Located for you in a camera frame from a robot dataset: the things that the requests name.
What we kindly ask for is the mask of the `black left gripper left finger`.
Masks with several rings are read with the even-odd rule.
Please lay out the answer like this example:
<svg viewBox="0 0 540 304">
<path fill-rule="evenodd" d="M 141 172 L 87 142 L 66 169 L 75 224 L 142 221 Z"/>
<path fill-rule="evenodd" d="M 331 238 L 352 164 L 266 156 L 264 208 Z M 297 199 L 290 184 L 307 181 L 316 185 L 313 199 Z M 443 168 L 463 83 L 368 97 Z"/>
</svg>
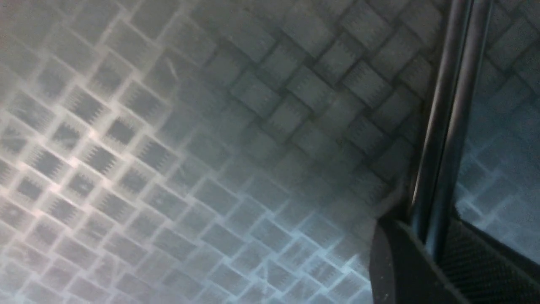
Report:
<svg viewBox="0 0 540 304">
<path fill-rule="evenodd" d="M 399 220 L 380 219 L 370 251 L 370 281 L 375 304 L 467 304 L 427 254 L 424 245 Z"/>
</svg>

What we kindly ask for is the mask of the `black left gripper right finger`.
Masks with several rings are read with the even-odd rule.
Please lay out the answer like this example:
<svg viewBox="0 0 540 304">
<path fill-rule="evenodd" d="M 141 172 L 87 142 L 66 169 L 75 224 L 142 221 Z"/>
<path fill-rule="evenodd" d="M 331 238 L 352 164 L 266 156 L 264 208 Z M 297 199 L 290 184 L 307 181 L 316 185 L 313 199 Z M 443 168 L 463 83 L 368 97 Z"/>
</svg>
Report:
<svg viewBox="0 0 540 304">
<path fill-rule="evenodd" d="M 440 268 L 467 304 L 538 304 L 539 265 L 462 220 L 449 224 Z"/>
</svg>

